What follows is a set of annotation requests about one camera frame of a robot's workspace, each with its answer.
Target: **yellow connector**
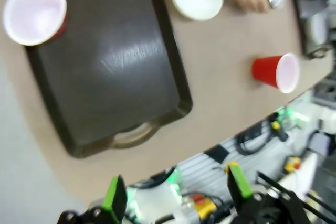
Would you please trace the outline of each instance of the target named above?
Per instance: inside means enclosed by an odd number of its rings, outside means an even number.
[[[291,173],[300,168],[301,159],[299,157],[289,157],[285,164],[285,171]]]
[[[278,130],[278,129],[281,128],[280,123],[277,122],[277,121],[271,122],[271,126],[272,126],[272,128],[273,128],[274,130]]]
[[[216,205],[208,198],[197,201],[194,207],[201,219],[217,209]]]
[[[228,175],[229,173],[229,165],[238,165],[238,163],[236,161],[232,161],[228,165],[226,165],[224,168],[226,175]]]

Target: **table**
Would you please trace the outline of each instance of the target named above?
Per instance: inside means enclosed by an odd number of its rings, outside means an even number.
[[[30,134],[68,192],[90,203],[105,194],[113,175],[133,183],[168,168],[263,119],[312,87],[332,69],[332,55],[301,57],[301,78],[291,94],[258,84],[250,75],[257,55],[301,56],[292,0],[267,15],[243,14],[231,0],[212,20],[193,22],[166,0],[193,98],[185,118],[160,129],[146,143],[74,159],[63,148],[46,112],[22,46],[0,31],[0,47]]]

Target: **white floor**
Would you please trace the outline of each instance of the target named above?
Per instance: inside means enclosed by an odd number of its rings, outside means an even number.
[[[0,57],[1,223],[53,224],[65,209],[83,211],[52,174],[24,121]]]

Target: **metal tray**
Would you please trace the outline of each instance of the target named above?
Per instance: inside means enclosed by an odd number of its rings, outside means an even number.
[[[26,52],[70,155],[138,145],[190,112],[164,0],[67,4],[65,32]]]

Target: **red plastic cup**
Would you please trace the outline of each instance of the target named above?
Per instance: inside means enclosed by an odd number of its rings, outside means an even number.
[[[299,82],[298,57],[288,53],[281,56],[259,58],[252,65],[255,80],[277,88],[282,93],[292,92]]]
[[[12,40],[35,46],[65,30],[66,12],[66,0],[7,0],[3,23]]]

